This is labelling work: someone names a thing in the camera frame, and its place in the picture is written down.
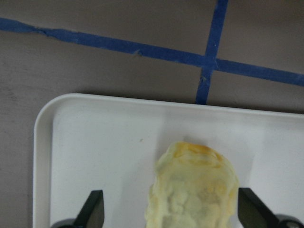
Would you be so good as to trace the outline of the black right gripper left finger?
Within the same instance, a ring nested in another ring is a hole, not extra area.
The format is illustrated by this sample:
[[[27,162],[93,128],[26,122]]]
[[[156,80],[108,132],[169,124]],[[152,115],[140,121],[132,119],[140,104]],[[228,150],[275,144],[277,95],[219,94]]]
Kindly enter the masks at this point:
[[[102,228],[105,221],[104,194],[102,190],[90,192],[75,219],[56,222],[52,228]]]

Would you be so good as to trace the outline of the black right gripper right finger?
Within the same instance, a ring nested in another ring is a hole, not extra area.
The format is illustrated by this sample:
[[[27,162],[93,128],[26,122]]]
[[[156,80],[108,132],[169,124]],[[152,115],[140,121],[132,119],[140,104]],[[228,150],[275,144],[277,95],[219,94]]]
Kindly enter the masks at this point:
[[[297,218],[274,214],[250,189],[238,189],[237,216],[244,228],[302,228]]]

